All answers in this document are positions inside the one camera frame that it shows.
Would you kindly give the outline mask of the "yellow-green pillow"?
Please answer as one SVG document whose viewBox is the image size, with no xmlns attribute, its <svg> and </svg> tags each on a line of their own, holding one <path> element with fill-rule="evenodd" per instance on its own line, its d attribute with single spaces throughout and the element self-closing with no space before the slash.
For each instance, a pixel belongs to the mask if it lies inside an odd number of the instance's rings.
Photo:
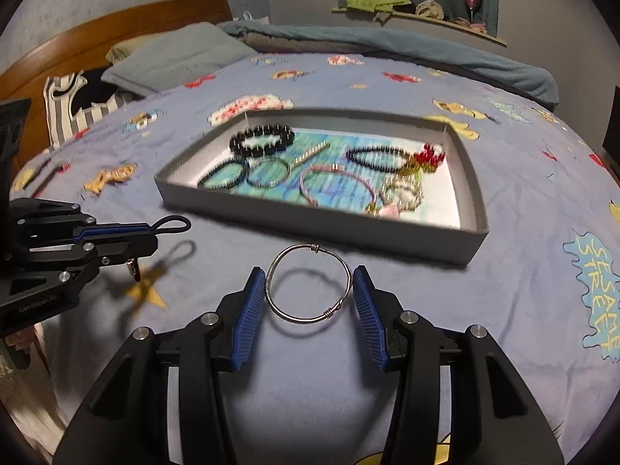
<svg viewBox="0 0 620 465">
<path fill-rule="evenodd" d="M 149 41 L 152 41 L 154 38 L 158 38 L 158 34 L 137 36 L 115 43 L 110 49 L 108 49 L 105 59 L 110 64 L 117 64 L 128 58 L 138 48 Z"/>
</svg>

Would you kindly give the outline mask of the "teal blanket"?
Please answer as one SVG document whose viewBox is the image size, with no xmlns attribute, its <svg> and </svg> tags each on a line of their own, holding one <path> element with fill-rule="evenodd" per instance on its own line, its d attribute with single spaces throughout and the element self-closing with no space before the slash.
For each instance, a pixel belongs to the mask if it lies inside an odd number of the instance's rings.
<svg viewBox="0 0 620 465">
<path fill-rule="evenodd" d="M 232 37 L 247 38 L 254 44 L 270 41 L 279 48 L 286 41 L 319 42 L 330 49 L 338 44 L 352 45 L 364 53 L 383 53 L 400 61 L 410 60 L 487 82 L 551 109 L 560 101 L 557 82 L 544 68 L 413 31 L 367 26 L 276 25 L 255 20 L 227 21 L 218 27 Z"/>
</svg>

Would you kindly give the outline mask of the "Sesame Street bedsheet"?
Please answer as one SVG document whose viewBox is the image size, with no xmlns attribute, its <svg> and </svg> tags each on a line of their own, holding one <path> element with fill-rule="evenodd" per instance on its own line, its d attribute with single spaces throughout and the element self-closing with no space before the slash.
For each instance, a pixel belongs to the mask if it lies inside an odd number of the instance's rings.
<svg viewBox="0 0 620 465">
<path fill-rule="evenodd" d="M 619 391 L 619 305 L 593 293 L 592 275 L 619 286 L 619 188 L 580 136 L 535 103 L 454 74 L 321 55 L 244 60 L 108 115 L 42 155 L 65 164 L 41 176 L 43 196 L 72 200 L 100 222 L 152 222 L 165 213 L 155 174 L 210 132 L 243 96 L 295 108 L 368 108 L 432 117 L 458 114 L 481 184 L 490 232 L 463 269 L 337 248 L 299 250 L 274 278 L 290 313 L 326 308 L 344 268 L 364 265 L 381 289 L 436 326 L 487 326 L 533 393 L 567 458 L 586 444 Z M 264 316 L 249 362 L 223 379 L 239 460 L 344 464 L 387 437 L 396 379 L 370 359 L 354 308 L 316 325 Z"/>
</svg>

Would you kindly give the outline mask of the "green cloth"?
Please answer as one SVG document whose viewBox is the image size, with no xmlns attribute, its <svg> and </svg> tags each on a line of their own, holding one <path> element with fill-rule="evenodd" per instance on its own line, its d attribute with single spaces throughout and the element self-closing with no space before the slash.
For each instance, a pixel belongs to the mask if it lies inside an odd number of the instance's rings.
<svg viewBox="0 0 620 465">
<path fill-rule="evenodd" d="M 392 13 L 395 6 L 411 5 L 412 0 L 346 0 L 347 10 L 367 13 Z"/>
</svg>

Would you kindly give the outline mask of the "silver bangle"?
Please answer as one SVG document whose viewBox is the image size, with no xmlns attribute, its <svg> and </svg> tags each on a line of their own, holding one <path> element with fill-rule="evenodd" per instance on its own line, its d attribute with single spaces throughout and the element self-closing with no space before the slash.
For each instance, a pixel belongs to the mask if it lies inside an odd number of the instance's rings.
<svg viewBox="0 0 620 465">
<path fill-rule="evenodd" d="M 280 157 L 263 157 L 250 168 L 246 177 L 248 185 L 258 189 L 272 189 L 288 179 L 291 166 Z"/>
<path fill-rule="evenodd" d="M 353 274 L 345 259 L 320 245 L 286 247 L 267 270 L 265 295 L 278 320 L 318 327 L 335 318 L 352 294 Z"/>
</svg>

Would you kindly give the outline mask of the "printed paper tray liner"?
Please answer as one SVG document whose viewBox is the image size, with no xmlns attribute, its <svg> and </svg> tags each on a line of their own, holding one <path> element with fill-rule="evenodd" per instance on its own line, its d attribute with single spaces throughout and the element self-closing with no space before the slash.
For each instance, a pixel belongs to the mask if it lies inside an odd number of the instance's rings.
<svg viewBox="0 0 620 465">
<path fill-rule="evenodd" d="M 337 132 L 295 127 L 294 140 L 276 150 L 276 136 L 254 136 L 243 142 L 245 155 L 214 145 L 200 150 L 174 172 L 173 180 L 199 190 L 227 192 L 260 200 L 383 216 L 458 229 L 452 173 L 443 145 L 422 139 L 388 138 L 378 134 Z M 309 148 L 327 141 L 330 147 L 300 167 L 292 168 L 283 184 L 258 189 L 246 182 L 253 164 L 263 157 L 291 162 Z M 398 174 L 406 157 L 425 144 L 443 148 L 446 159 L 435 173 Z"/>
</svg>

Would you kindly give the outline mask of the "wooden window shelf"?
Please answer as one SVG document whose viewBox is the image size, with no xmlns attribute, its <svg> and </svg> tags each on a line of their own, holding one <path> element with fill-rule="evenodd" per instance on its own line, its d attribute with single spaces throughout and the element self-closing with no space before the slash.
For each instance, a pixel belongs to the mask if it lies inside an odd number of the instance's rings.
<svg viewBox="0 0 620 465">
<path fill-rule="evenodd" d="M 347 7 L 337 7 L 334 6 L 331 9 L 332 14 L 346 14 L 351 19 L 362 19 L 362 18 L 370 18 L 372 22 L 378 22 L 381 25 L 387 24 L 390 20 L 400 19 L 407 20 L 412 22 L 419 22 L 430 24 L 434 26 L 441 26 L 442 28 L 449 28 L 452 31 L 459 31 L 460 33 L 467 34 L 472 37 L 480 38 L 482 40 L 486 40 L 487 42 L 499 45 L 503 48 L 508 47 L 508 43 L 505 40 L 494 37 L 492 35 L 482 33 L 479 29 L 468 28 L 467 26 L 461 26 L 457 23 L 451 21 L 438 20 L 434 18 L 429 18 L 425 16 L 419 16 L 415 14 L 408 14 L 402 12 L 379 12 L 379 13 L 368 13 L 363 10 L 350 10 Z"/>
</svg>

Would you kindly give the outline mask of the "striped black white pillow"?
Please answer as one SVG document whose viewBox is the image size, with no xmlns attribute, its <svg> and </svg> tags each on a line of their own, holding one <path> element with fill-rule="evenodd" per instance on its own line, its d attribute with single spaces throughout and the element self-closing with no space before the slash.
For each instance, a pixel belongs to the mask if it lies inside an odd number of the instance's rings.
<svg viewBox="0 0 620 465">
<path fill-rule="evenodd" d="M 102 80 L 106 67 L 48 77 L 43 87 L 50 146 L 58 148 L 108 114 L 140 99 Z"/>
</svg>

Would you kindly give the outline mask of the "grey cardboard tray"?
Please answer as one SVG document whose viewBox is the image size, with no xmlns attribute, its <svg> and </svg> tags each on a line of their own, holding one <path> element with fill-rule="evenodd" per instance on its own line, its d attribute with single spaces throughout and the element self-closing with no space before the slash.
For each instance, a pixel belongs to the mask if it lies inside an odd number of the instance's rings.
<svg viewBox="0 0 620 465">
<path fill-rule="evenodd" d="M 489 223 L 447 124 L 386 112 L 250 111 L 156 175 L 165 206 L 302 239 L 466 265 Z"/>
</svg>

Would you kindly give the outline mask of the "pink cloth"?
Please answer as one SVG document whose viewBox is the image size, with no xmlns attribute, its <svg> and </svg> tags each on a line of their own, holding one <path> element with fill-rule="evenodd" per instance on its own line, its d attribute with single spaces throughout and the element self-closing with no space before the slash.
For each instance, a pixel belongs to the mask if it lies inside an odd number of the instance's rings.
<svg viewBox="0 0 620 465">
<path fill-rule="evenodd" d="M 483 22 L 470 22 L 468 19 L 458 17 L 453 23 L 473 33 L 487 35 L 487 25 Z"/>
</svg>

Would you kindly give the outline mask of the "red bead gold earrings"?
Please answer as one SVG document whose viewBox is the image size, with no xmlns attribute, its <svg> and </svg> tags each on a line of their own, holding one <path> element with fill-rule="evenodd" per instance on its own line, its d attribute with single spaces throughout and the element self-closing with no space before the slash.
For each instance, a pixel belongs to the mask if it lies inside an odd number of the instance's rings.
<svg viewBox="0 0 620 465">
<path fill-rule="evenodd" d="M 398 172 L 401 176 L 410 176 L 418 172 L 432 174 L 435 173 L 446 159 L 443 148 L 430 144 L 425 144 L 421 151 L 410 154 L 406 157 L 405 164 Z"/>
</svg>

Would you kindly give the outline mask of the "black monitor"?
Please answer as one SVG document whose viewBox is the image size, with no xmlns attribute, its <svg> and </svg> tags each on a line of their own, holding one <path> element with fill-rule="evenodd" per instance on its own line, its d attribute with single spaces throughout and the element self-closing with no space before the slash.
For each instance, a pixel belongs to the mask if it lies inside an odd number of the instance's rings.
<svg viewBox="0 0 620 465">
<path fill-rule="evenodd" d="M 608 122 L 607 131 L 605 132 L 602 147 L 605 152 L 605 156 L 608 158 L 608 161 L 610 161 L 616 169 L 619 169 L 620 117 L 618 110 L 614 110 L 611 113 L 611 118 Z"/>
</svg>

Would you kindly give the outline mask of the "beige cloth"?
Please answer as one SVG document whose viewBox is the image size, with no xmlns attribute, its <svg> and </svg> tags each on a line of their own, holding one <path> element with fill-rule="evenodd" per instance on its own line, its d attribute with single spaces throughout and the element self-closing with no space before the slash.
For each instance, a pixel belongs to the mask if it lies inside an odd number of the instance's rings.
<svg viewBox="0 0 620 465">
<path fill-rule="evenodd" d="M 415 9 L 415 15 L 428 19 L 443 21 L 443 6 L 435 0 L 425 0 L 418 3 Z"/>
</svg>

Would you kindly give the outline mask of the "wooden headboard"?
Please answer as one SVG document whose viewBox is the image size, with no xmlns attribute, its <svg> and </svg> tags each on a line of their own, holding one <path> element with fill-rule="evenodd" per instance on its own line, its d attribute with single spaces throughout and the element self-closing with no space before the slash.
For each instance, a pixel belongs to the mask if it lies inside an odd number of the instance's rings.
<svg viewBox="0 0 620 465">
<path fill-rule="evenodd" d="M 12 175 L 49 146 L 43 87 L 49 77 L 107 66 L 115 43 L 183 26 L 232 19 L 228 0 L 162 0 L 130 7 L 80 24 L 35 47 L 1 74 L 1 98 L 29 99 Z"/>
</svg>

